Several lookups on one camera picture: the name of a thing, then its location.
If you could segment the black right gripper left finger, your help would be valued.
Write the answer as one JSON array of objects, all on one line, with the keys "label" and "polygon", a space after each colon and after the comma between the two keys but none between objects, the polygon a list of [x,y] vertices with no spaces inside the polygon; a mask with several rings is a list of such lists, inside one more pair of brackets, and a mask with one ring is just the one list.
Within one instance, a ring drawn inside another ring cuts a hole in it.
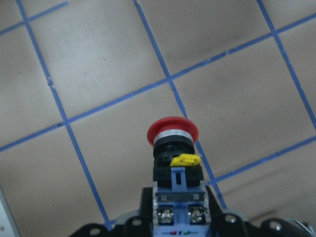
[{"label": "black right gripper left finger", "polygon": [[119,216],[115,223],[89,223],[71,234],[72,237],[152,237],[153,188],[142,189],[139,209]]}]

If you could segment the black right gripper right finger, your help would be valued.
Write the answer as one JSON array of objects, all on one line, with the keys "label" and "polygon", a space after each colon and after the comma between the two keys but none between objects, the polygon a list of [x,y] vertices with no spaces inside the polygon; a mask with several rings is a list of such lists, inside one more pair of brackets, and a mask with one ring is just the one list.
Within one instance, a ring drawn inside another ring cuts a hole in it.
[{"label": "black right gripper right finger", "polygon": [[210,187],[206,187],[209,197],[209,237],[312,237],[314,232],[306,223],[295,219],[268,218],[259,226],[233,212],[223,210]]}]

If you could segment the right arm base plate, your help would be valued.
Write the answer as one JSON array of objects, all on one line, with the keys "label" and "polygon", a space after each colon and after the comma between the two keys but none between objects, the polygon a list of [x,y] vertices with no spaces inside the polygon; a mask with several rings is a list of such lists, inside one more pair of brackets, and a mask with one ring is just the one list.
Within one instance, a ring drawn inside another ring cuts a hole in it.
[{"label": "right arm base plate", "polygon": [[0,236],[21,236],[2,189],[0,189]]}]

